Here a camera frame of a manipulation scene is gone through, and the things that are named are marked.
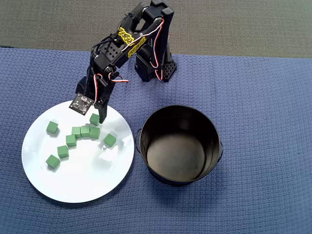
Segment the white wire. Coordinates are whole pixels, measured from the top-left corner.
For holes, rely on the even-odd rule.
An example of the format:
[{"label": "white wire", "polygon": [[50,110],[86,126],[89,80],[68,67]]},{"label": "white wire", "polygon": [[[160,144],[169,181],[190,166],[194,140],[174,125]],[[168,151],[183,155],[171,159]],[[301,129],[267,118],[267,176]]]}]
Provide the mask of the white wire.
[{"label": "white wire", "polygon": [[142,35],[142,36],[138,37],[137,39],[135,39],[134,41],[132,41],[129,45],[127,45],[125,48],[123,48],[121,51],[122,51],[122,52],[125,51],[130,45],[132,45],[133,43],[137,42],[137,41],[140,40],[142,37],[149,36],[150,34],[156,32],[156,31],[163,25],[163,22],[164,22],[164,21],[162,20],[162,23],[161,23],[155,30],[151,31],[151,32],[148,33],[148,34],[145,34],[145,35]]},{"label": "white wire", "polygon": [[155,70],[155,74],[156,74],[156,76],[157,76],[157,78],[160,80],[160,81],[162,81],[163,80],[163,71],[161,70],[161,78],[159,78],[159,75],[158,75],[158,70]]},{"label": "white wire", "polygon": [[163,24],[164,24],[164,20],[163,20],[162,23],[160,24],[161,27],[160,27],[160,29],[158,30],[158,33],[157,33],[157,35],[156,35],[156,37],[155,37],[155,40],[154,40],[153,51],[154,51],[154,57],[155,57],[155,61],[156,61],[157,66],[154,66],[154,65],[152,64],[152,62],[150,62],[151,65],[152,65],[152,67],[154,67],[154,68],[158,68],[158,67],[159,67],[159,63],[158,63],[158,59],[157,59],[157,56],[156,56],[155,47],[156,47],[156,41],[157,41],[157,39],[158,39],[158,36],[159,36],[159,33],[160,33],[161,29],[162,29],[162,25],[163,25]]}]

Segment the black bucket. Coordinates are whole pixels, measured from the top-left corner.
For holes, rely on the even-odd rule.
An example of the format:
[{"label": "black bucket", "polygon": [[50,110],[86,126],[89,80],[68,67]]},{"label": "black bucket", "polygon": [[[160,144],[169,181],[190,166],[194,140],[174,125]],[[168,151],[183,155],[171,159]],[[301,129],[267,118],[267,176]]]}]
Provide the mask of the black bucket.
[{"label": "black bucket", "polygon": [[168,185],[183,186],[203,178],[223,154],[214,124],[191,107],[167,106],[154,112],[143,125],[140,150],[138,132],[137,150],[152,175]]}]

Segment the blue fabric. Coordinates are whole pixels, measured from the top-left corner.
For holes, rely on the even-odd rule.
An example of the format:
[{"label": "blue fabric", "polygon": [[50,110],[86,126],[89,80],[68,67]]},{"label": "blue fabric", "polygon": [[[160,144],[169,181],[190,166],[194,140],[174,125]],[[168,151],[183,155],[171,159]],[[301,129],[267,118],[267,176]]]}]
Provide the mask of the blue fabric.
[{"label": "blue fabric", "polygon": [[224,155],[189,186],[158,182],[139,153],[109,194],[65,204],[38,192],[21,163],[24,136],[72,100],[88,52],[0,49],[1,233],[312,233],[312,59],[175,55],[169,83],[144,83],[134,59],[109,105],[133,133],[155,110],[183,104],[216,125]]}]

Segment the round white plate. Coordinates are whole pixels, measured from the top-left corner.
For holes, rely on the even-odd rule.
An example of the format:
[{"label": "round white plate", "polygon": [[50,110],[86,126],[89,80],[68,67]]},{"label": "round white plate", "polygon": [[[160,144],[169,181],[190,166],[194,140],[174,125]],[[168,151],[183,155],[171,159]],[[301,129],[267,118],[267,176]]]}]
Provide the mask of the round white plate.
[{"label": "round white plate", "polygon": [[[50,155],[58,156],[58,146],[66,145],[66,135],[72,127],[90,125],[91,106],[85,116],[69,109],[71,101],[52,107],[30,126],[21,150],[21,159],[29,181],[44,195],[62,202],[86,202],[113,190],[126,176],[134,155],[134,140],[126,120],[116,110],[107,107],[107,117],[99,139],[77,138],[77,146],[68,147],[69,157],[51,168],[46,164]],[[55,134],[46,132],[50,121],[58,123]],[[104,138],[112,134],[117,141],[112,148]]]}]

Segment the green cube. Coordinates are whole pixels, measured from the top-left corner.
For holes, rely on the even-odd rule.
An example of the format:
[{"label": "green cube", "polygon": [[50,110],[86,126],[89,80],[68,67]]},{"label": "green cube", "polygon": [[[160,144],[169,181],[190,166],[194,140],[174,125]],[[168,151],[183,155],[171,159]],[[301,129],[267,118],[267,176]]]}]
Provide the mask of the green cube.
[{"label": "green cube", "polygon": [[81,127],[72,127],[72,135],[76,138],[81,138]]},{"label": "green cube", "polygon": [[114,137],[111,134],[108,134],[106,138],[104,139],[104,143],[108,145],[109,147],[112,147],[116,143],[116,137]]},{"label": "green cube", "polygon": [[58,147],[58,156],[59,157],[68,157],[69,154],[68,154],[68,148],[66,145],[63,145],[63,146],[59,146]]},{"label": "green cube", "polygon": [[67,146],[76,146],[77,145],[75,135],[66,136],[66,145]]},{"label": "green cube", "polygon": [[82,137],[90,136],[90,126],[89,125],[81,126],[81,136]]},{"label": "green cube", "polygon": [[90,127],[90,138],[99,138],[100,129],[96,127]]},{"label": "green cube", "polygon": [[47,132],[55,134],[57,129],[58,129],[58,124],[50,121],[47,127]]},{"label": "green cube", "polygon": [[94,124],[95,126],[99,125],[99,115],[92,114],[90,117],[90,123]]},{"label": "green cube", "polygon": [[57,157],[50,155],[49,158],[46,160],[46,163],[50,167],[56,168],[59,165],[60,160]]}]

